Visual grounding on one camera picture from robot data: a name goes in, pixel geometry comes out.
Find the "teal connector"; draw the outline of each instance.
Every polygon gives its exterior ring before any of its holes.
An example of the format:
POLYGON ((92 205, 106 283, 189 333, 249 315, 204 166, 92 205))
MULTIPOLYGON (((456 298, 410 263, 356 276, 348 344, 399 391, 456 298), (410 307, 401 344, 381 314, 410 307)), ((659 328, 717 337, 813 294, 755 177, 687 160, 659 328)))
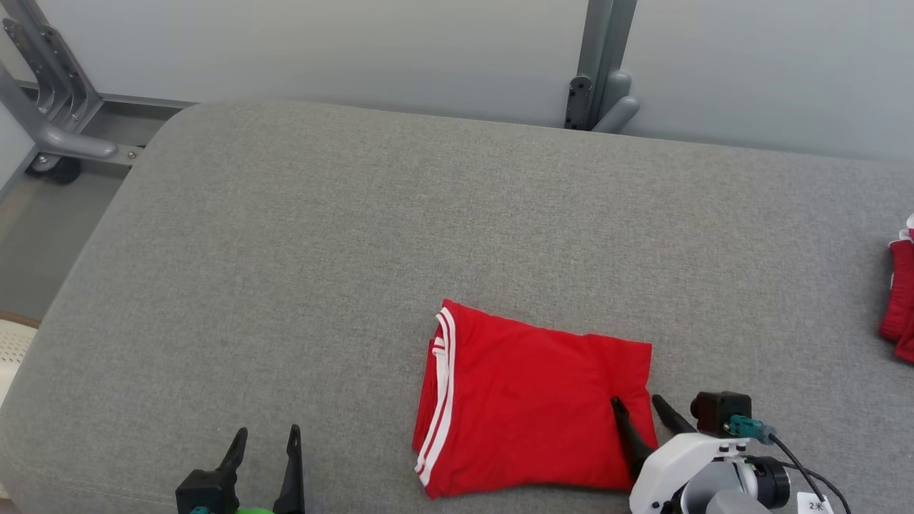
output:
POLYGON ((762 444, 774 444, 768 436, 778 433, 773 426, 739 415, 731 416, 730 423, 724 428, 737 437, 749 437, 762 444))

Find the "gray metal bracket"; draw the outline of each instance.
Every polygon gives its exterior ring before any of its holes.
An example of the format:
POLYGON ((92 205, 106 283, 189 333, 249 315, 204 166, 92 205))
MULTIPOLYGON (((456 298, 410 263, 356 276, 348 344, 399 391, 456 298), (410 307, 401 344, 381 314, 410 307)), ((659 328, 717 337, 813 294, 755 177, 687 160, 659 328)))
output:
MULTIPOLYGON (((583 109, 586 117, 575 118, 575 123, 568 123, 566 116, 565 128, 596 130, 599 126, 599 132, 618 133, 638 112, 640 103, 629 96, 631 77, 620 70, 636 4, 637 0, 589 0, 574 79, 591 82, 589 104, 583 109), (612 116, 606 118, 610 111, 612 116)), ((569 97, 569 112, 579 110, 569 97)))
POLYGON ((592 132, 618 134, 622 128, 632 120, 641 102, 629 94, 632 88, 632 77, 622 70, 615 70, 606 79, 603 98, 612 99, 612 107, 606 111, 597 124, 593 125, 592 132))
POLYGON ((33 0, 0 0, 11 16, 4 31, 16 45, 38 82, 35 102, 19 88, 0 63, 0 102, 35 141, 39 154, 32 169, 43 172, 62 156, 131 166, 143 152, 80 132, 101 108, 102 100, 60 33, 33 0))
POLYGON ((590 118, 590 93, 593 83, 590 78, 579 75, 569 84, 569 103, 565 111, 565 128, 584 130, 590 118))

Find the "caster wheel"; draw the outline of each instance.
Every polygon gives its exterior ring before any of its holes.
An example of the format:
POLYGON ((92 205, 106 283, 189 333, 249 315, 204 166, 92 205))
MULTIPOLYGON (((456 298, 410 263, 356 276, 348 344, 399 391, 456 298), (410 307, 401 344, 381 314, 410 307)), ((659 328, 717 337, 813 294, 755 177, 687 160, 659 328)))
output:
POLYGON ((67 185, 76 180, 82 171, 82 163, 72 157, 61 157, 54 167, 44 173, 48 178, 60 185, 67 185))

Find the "folded red shorts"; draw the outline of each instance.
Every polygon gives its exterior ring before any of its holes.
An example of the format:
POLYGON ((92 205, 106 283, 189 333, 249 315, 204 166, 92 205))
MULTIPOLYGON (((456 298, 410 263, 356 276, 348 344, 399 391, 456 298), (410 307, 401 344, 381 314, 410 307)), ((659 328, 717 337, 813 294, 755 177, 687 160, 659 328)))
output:
POLYGON ((879 325, 879 335, 894 343, 904 335, 914 306, 914 244, 907 240, 892 241, 888 248, 894 270, 888 309, 879 325))
POLYGON ((630 489, 611 399, 657 446, 651 345, 578 336, 445 300, 412 447, 430 498, 522 484, 630 489))

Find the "gray fabric surface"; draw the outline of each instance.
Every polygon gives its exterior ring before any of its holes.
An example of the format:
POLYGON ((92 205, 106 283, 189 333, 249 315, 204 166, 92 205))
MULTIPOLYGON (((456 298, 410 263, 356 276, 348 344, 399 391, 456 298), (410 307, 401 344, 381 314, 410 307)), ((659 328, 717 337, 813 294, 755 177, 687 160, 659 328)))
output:
POLYGON ((746 392, 856 512, 905 512, 914 369, 875 331, 911 211, 905 166, 197 106, 152 141, 51 307, 0 412, 0 481, 28 514, 171 513, 244 425, 239 496, 268 507, 298 423, 315 514, 624 512, 623 494, 558 487, 425 498, 409 442, 447 296, 651 341, 651 392, 683 411, 746 392))

